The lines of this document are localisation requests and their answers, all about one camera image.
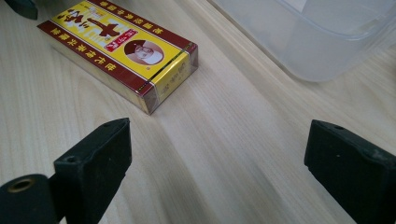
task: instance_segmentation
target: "translucent plastic box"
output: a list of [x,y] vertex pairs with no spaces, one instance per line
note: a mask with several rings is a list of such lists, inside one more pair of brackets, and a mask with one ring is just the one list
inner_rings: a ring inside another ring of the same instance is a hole
[[292,74],[325,81],[396,43],[396,0],[208,0]]

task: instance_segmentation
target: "screw hole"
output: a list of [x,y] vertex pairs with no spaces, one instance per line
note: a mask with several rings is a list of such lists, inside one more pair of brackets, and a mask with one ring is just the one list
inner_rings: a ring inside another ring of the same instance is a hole
[[70,156],[70,157],[65,158],[64,160],[67,162],[77,162],[78,158],[75,156]]
[[25,178],[17,181],[13,185],[9,186],[8,192],[10,193],[19,193],[21,191],[27,190],[33,186],[35,180],[33,178]]

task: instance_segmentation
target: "plastic container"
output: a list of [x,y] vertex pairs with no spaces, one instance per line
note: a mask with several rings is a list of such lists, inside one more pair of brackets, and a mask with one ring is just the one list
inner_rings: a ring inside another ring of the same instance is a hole
[[209,0],[295,76],[326,81],[396,43],[396,0]]

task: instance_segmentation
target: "wooden table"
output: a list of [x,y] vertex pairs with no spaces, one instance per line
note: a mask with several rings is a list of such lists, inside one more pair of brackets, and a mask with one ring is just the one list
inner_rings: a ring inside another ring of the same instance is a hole
[[0,183],[53,174],[100,124],[131,121],[134,161],[101,223],[353,223],[304,166],[312,119],[396,154],[396,46],[343,76],[287,75],[212,5],[115,0],[200,47],[200,67],[148,116],[42,38],[79,0],[0,1]]

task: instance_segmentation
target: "red and yellow box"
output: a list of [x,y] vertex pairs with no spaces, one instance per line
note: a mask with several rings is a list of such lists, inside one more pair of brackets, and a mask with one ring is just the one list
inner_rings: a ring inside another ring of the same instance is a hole
[[38,25],[53,47],[151,114],[198,67],[198,46],[105,0]]

